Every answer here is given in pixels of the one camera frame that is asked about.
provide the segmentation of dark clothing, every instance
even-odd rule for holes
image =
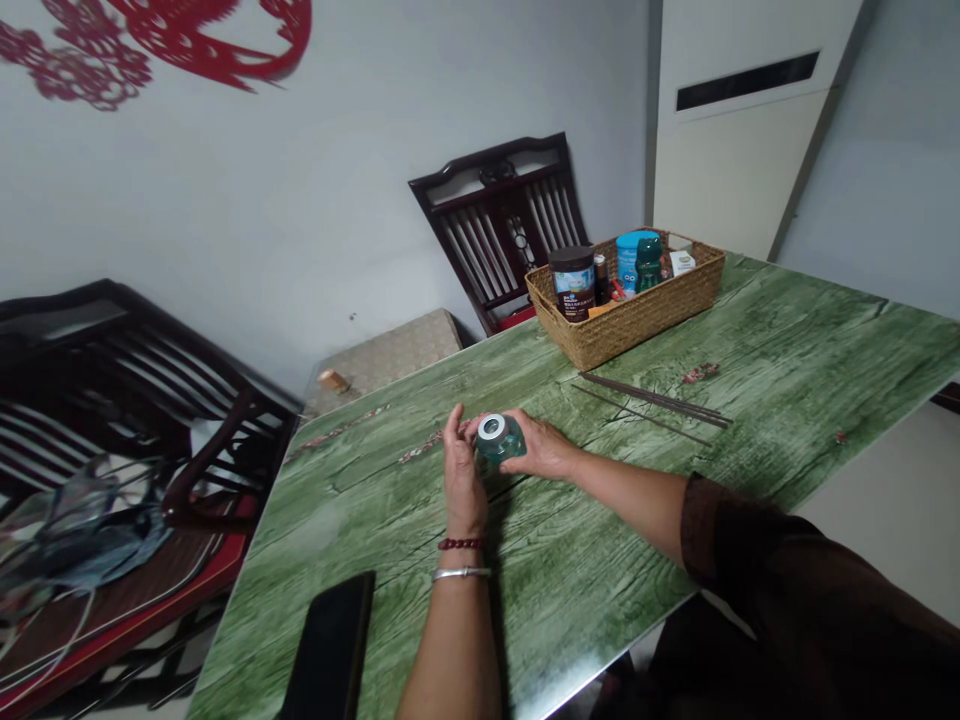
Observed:
[[[687,571],[756,641],[698,598],[604,716],[960,717],[960,630],[855,553],[696,476],[681,527]]]

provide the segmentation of brown sleeve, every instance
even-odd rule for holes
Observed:
[[[688,572],[750,625],[801,702],[960,716],[960,631],[811,523],[695,475],[681,540]]]

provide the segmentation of woven storage basket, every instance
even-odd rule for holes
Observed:
[[[682,249],[693,256],[697,267],[581,323],[568,322],[557,308],[553,272],[549,267],[527,273],[527,289],[540,323],[577,370],[592,370],[657,333],[713,307],[726,260],[723,250],[669,230],[640,229],[660,234],[668,265],[670,250],[678,249],[670,247],[671,235],[690,241],[690,247]],[[610,278],[617,277],[616,238],[597,243],[593,251],[606,257]]]

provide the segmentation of left hand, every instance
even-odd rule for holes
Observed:
[[[487,493],[480,482],[474,460],[476,418],[460,427],[463,403],[451,411],[443,429],[443,491],[447,500],[447,537],[456,540],[479,538],[487,524]]]

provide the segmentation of product label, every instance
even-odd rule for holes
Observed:
[[[637,249],[617,248],[617,277],[627,297],[637,290]]]
[[[670,253],[670,261],[673,263],[674,277],[690,272],[697,266],[697,261],[686,250],[677,250]]]
[[[587,310],[595,304],[593,291],[593,266],[575,272],[554,272],[553,281],[557,286],[557,304],[560,312],[570,322],[583,322],[587,319]]]

